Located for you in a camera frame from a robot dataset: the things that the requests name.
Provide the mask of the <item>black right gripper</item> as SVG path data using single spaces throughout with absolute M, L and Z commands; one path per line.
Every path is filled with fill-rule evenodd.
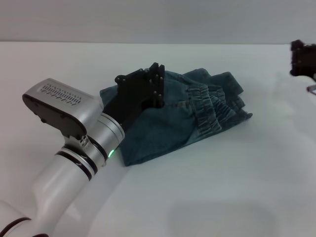
M 316 45 L 305 44 L 297 39 L 291 42 L 292 76 L 307 76 L 316 79 Z

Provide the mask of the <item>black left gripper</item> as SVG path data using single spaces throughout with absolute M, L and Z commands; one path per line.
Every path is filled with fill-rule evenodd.
M 164 106 L 165 66 L 154 62 L 149 70 L 137 70 L 115 78 L 116 94 L 106 103 L 103 113 L 113 118 L 124 131 L 135 122 L 142 113 L 142 102 L 152 94 L 154 108 Z

